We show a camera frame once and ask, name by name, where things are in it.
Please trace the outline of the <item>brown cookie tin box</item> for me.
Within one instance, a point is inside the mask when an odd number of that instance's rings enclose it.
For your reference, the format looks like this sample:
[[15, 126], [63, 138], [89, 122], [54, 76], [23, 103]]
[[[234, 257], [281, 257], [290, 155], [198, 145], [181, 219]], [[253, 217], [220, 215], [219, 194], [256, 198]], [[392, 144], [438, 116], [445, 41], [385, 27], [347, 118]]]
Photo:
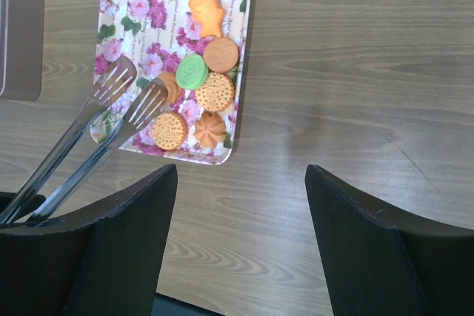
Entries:
[[45, 0], [1, 0], [1, 99], [41, 92]]

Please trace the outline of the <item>floral serving tray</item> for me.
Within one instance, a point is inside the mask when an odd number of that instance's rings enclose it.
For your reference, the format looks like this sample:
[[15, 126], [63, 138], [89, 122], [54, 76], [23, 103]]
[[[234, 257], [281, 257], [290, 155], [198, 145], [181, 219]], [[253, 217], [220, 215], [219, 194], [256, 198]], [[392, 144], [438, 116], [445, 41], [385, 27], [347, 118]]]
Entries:
[[[201, 25], [193, 20], [189, 0], [100, 0], [95, 73], [101, 75], [119, 56], [128, 57], [138, 71], [135, 83], [105, 113], [90, 125], [93, 140], [101, 143], [115, 128], [133, 99], [150, 80], [162, 72], [174, 73], [188, 55], [202, 54], [208, 44], [200, 36]], [[253, 0], [218, 0], [225, 11], [221, 24], [224, 37], [233, 40], [240, 52], [247, 44], [250, 7]], [[160, 149], [152, 130], [134, 135], [124, 149], [197, 164], [219, 165], [231, 155], [236, 139], [239, 99], [244, 80], [244, 60], [239, 59], [227, 76], [235, 87], [232, 104], [220, 113], [226, 125], [226, 138], [215, 149], [204, 148], [196, 140], [195, 124], [204, 109], [192, 90], [184, 90], [165, 110], [180, 114], [187, 123], [184, 143], [175, 150]]]

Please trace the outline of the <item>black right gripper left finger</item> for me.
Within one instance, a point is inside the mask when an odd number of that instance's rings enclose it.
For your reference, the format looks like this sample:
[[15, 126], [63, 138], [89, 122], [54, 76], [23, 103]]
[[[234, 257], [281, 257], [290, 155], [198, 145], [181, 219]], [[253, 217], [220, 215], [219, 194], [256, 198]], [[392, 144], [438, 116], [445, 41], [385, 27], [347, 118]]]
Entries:
[[1, 227], [3, 315], [149, 315], [176, 200], [169, 164], [36, 226]]

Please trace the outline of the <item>orange flower cookie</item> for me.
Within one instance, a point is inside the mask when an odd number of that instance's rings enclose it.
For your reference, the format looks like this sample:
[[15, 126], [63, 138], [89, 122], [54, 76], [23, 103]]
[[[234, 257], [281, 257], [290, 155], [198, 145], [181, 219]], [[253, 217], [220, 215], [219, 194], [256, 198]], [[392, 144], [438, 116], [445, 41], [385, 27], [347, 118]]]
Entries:
[[204, 112], [195, 124], [194, 136], [204, 148], [215, 149], [226, 138], [226, 125], [217, 113]]

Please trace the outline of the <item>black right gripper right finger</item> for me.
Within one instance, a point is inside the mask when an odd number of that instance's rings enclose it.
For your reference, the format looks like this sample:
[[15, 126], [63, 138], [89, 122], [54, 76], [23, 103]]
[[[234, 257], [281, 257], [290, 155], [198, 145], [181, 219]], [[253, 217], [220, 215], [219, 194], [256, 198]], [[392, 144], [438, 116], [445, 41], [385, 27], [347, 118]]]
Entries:
[[424, 218], [318, 165], [305, 174], [335, 315], [471, 315], [473, 231]]

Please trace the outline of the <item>plain brown round cookie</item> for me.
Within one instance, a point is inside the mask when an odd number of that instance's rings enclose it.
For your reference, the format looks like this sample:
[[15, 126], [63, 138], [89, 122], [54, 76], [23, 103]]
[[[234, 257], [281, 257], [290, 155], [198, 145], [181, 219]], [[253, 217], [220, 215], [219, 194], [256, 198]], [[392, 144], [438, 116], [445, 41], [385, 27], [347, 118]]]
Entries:
[[212, 72], [229, 72], [238, 63], [238, 46], [229, 38], [215, 38], [205, 47], [203, 59]]

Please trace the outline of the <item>orange fish shaped cookie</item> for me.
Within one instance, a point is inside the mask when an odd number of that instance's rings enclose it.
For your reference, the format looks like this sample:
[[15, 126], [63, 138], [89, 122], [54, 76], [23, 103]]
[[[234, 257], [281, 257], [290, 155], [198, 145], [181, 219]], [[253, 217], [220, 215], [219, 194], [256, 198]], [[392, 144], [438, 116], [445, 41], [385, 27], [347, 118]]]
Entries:
[[200, 36], [222, 37], [221, 23], [225, 17], [225, 11], [221, 8], [218, 0], [189, 0], [193, 20], [201, 25]]

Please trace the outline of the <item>dotted biscuit bottom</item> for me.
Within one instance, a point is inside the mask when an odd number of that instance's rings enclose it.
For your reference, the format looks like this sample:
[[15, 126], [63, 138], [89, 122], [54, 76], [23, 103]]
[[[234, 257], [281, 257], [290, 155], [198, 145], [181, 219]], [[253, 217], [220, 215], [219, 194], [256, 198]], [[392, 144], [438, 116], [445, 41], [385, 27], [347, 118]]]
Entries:
[[152, 135], [160, 149], [178, 149], [187, 137], [187, 123], [178, 113], [164, 112], [154, 120]]

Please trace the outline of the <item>orange swirl cookie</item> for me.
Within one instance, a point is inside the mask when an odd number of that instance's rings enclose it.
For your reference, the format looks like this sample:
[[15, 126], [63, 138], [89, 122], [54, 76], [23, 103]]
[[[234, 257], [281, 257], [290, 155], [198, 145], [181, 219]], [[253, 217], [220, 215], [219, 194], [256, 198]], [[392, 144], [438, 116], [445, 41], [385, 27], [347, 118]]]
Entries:
[[176, 76], [172, 72], [162, 72], [158, 78], [164, 83], [167, 88], [168, 97], [167, 104], [174, 104], [181, 97], [184, 90], [178, 85]]

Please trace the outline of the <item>green cookie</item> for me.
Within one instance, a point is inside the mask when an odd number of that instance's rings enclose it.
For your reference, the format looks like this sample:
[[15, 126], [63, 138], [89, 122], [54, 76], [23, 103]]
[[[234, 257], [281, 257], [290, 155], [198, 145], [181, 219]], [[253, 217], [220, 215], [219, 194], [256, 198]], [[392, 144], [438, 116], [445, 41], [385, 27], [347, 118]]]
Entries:
[[176, 70], [176, 82], [185, 90], [199, 88], [207, 79], [209, 68], [199, 54], [186, 56]]

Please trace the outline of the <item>dotted biscuit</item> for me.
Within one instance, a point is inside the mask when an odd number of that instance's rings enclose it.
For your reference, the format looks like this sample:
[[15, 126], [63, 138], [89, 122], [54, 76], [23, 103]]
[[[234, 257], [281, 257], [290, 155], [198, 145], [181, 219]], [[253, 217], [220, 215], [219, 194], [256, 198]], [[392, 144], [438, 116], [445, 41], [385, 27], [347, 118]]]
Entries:
[[232, 104], [235, 87], [227, 75], [210, 72], [195, 94], [201, 108], [208, 112], [222, 112]]
[[152, 135], [160, 149], [178, 149], [187, 137], [187, 123], [178, 113], [164, 112], [154, 120]]

